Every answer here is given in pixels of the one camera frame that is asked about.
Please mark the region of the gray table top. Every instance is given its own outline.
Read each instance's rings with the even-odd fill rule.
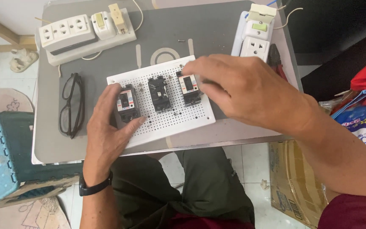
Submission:
[[[216,2],[220,3],[204,5],[204,3]],[[230,54],[239,16],[242,11],[249,10],[251,3],[249,1],[223,2],[227,1],[207,0],[202,2],[203,5],[191,3],[191,1],[181,3],[177,0],[152,0],[151,3],[138,1],[144,10],[144,22],[136,32],[137,40],[105,50],[92,61],[79,59],[61,65],[62,78],[58,78],[57,67],[48,63],[46,51],[41,49],[33,152],[33,159],[37,160],[33,162],[58,163],[84,159],[87,144],[85,125],[92,115],[99,95],[107,85],[106,77],[138,68],[135,53],[137,44],[141,46],[142,67],[150,66],[152,55],[161,48],[175,50],[175,52],[166,52],[168,58],[177,59],[190,55],[188,42],[178,42],[178,39],[193,39],[196,57],[213,53]],[[256,1],[258,4],[269,2],[269,0]],[[43,18],[48,21],[58,21],[80,14],[91,15],[106,11],[108,5],[113,3],[114,1],[109,0],[95,0],[48,4],[43,11]],[[120,8],[127,8],[131,22],[136,27],[140,23],[141,15],[133,2],[120,1],[119,5]],[[277,15],[275,27],[281,26],[283,18],[282,12]],[[271,43],[277,44],[284,71],[290,83],[301,90],[287,28],[275,30]],[[85,83],[86,118],[83,130],[78,137],[71,140],[58,130],[58,116],[65,104],[59,96],[61,89],[70,74],[74,72],[78,72]],[[125,150],[124,153],[164,152],[289,139],[288,136],[279,135],[270,130],[227,119],[216,104],[213,103],[212,107],[218,119],[215,124],[136,146]]]

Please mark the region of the blue wire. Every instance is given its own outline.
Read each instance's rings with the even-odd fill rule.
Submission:
[[[267,4],[267,6],[269,6],[269,5],[272,5],[273,3],[275,3],[277,0],[274,0],[273,2],[271,2],[271,3],[268,3]]]
[[[272,5],[273,3],[275,3],[277,0],[274,0],[273,2],[271,2],[271,3],[268,3],[266,6],[269,6],[269,5]]]

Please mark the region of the pliers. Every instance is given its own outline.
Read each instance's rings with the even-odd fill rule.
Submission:
[[[288,82],[285,72],[283,71],[281,55],[279,54],[276,44],[270,45],[268,59],[266,62],[280,77],[282,77],[282,79]]]

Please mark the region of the eyeglasses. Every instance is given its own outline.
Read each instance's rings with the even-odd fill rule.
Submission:
[[[79,96],[75,96],[72,102],[73,95],[77,94],[77,90],[74,88],[78,86]],[[84,122],[84,111],[85,111],[85,97],[84,97],[84,87],[81,80],[81,76],[78,73],[72,73],[70,78],[66,81],[61,93],[61,97],[66,101],[66,105],[60,111],[59,117],[59,127],[60,131],[71,139],[80,131]],[[75,118],[75,122],[72,122],[72,107],[73,110],[77,109],[78,112]]]

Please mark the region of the white sandal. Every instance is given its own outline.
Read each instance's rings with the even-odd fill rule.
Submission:
[[[39,58],[38,53],[28,51],[27,49],[12,49],[11,53],[17,56],[16,58],[12,58],[12,60],[9,62],[9,64],[11,65],[11,70],[16,73],[21,73],[25,71]]]

